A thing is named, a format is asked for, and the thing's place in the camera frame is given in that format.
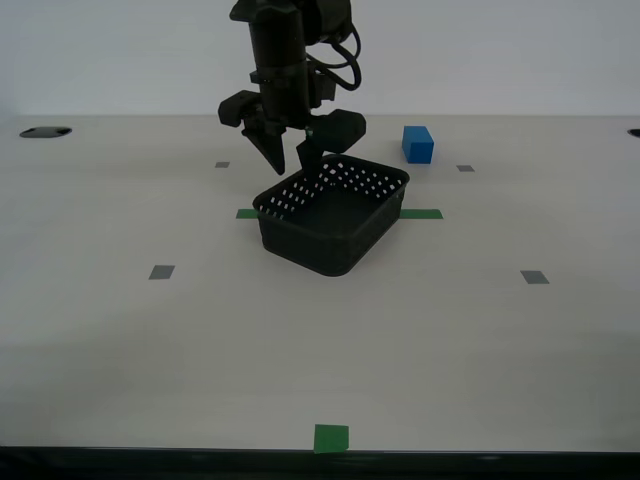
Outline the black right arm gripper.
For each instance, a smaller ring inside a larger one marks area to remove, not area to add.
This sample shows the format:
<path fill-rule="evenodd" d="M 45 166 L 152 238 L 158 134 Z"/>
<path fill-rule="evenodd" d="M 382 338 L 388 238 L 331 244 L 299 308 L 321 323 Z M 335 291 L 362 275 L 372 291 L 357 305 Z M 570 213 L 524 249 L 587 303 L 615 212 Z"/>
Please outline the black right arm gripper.
<path fill-rule="evenodd" d="M 278 175 L 285 172 L 282 135 L 288 129 L 306 133 L 296 147 L 302 170 L 317 173 L 325 151 L 345 152 L 366 133 L 364 116 L 336 109 L 315 115 L 324 101 L 335 99 L 346 82 L 315 62 L 282 68 L 258 67 L 250 74 L 257 92 L 241 90 L 218 108 L 222 124 L 242 127 L 242 134 L 263 155 Z"/>

